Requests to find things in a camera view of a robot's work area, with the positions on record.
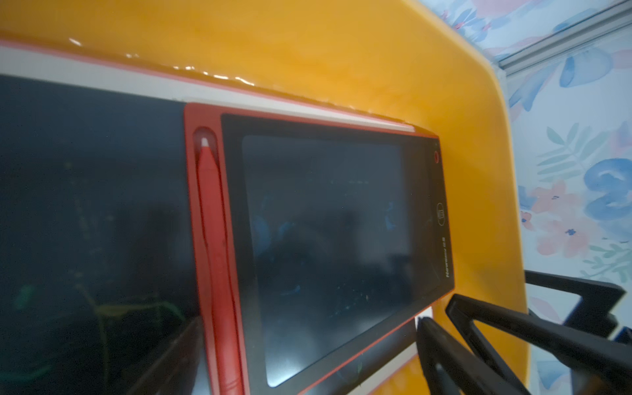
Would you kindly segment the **pink white writing tablet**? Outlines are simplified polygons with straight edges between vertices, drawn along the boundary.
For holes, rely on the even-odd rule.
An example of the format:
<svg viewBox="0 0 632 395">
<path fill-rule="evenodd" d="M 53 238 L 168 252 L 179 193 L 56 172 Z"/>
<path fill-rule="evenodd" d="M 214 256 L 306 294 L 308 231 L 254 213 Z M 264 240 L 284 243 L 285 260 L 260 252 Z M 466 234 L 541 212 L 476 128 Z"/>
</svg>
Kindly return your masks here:
<svg viewBox="0 0 632 395">
<path fill-rule="evenodd" d="M 415 130 L 2 44 L 3 393 L 123 394 L 150 352 L 202 318 L 190 103 Z M 411 344 L 413 321 L 309 391 L 357 386 Z"/>
</svg>

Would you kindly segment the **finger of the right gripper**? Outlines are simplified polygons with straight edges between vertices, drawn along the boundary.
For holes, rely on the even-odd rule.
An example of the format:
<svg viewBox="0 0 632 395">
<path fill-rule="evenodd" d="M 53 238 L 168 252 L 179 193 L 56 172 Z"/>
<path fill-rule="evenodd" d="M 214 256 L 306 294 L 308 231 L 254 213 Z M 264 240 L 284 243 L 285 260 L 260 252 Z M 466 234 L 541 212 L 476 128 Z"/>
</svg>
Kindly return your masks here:
<svg viewBox="0 0 632 395">
<path fill-rule="evenodd" d="M 454 295 L 446 314 L 459 314 L 504 331 L 551 354 L 569 358 L 618 394 L 631 393 L 631 347 L 528 314 Z"/>
<path fill-rule="evenodd" d="M 563 321 L 563 326 L 607 338 L 617 328 L 612 310 L 626 295 L 623 287 L 604 281 L 558 276 L 525 270 L 525 282 L 554 291 L 579 296 L 579 302 Z"/>
</svg>

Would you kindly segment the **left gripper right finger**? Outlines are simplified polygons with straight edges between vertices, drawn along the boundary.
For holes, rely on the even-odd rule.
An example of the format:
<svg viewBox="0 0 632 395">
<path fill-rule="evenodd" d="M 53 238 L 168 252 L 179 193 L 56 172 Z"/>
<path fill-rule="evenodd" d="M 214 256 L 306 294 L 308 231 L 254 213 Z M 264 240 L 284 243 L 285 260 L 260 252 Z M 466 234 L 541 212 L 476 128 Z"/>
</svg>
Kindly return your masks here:
<svg viewBox="0 0 632 395">
<path fill-rule="evenodd" d="M 418 319 L 416 347 L 431 394 L 518 394 L 431 318 Z"/>
</svg>

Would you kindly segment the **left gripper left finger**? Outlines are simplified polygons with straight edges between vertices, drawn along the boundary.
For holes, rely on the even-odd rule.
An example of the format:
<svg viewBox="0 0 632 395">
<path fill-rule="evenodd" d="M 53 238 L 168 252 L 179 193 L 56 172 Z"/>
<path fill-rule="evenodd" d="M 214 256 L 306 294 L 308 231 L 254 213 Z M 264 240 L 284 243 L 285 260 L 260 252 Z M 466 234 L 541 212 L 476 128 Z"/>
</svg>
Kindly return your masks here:
<svg viewBox="0 0 632 395">
<path fill-rule="evenodd" d="M 124 394 L 203 394 L 204 337 L 202 319 L 187 320 L 150 352 Z"/>
</svg>

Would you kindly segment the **right aluminium corner post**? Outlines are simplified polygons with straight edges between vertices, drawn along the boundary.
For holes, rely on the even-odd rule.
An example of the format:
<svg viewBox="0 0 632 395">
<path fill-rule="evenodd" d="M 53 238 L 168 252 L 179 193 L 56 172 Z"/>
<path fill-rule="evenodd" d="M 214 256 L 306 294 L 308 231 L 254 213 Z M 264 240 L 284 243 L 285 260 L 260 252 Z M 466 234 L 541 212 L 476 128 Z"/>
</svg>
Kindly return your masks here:
<svg viewBox="0 0 632 395">
<path fill-rule="evenodd" d="M 621 1 L 497 62 L 510 76 L 631 26 L 631 1 Z"/>
</svg>

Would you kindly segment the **yellow plastic storage box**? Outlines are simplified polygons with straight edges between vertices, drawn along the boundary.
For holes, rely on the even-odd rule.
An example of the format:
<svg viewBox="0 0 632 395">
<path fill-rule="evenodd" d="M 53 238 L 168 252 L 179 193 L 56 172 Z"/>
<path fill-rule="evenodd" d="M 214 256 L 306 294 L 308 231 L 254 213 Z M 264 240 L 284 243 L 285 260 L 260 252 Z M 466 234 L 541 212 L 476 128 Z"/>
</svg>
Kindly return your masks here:
<svg viewBox="0 0 632 395">
<path fill-rule="evenodd" d="M 1 46 L 411 126 L 439 137 L 454 294 L 527 309 L 510 124 L 488 62 L 413 1 L 4 1 Z"/>
</svg>

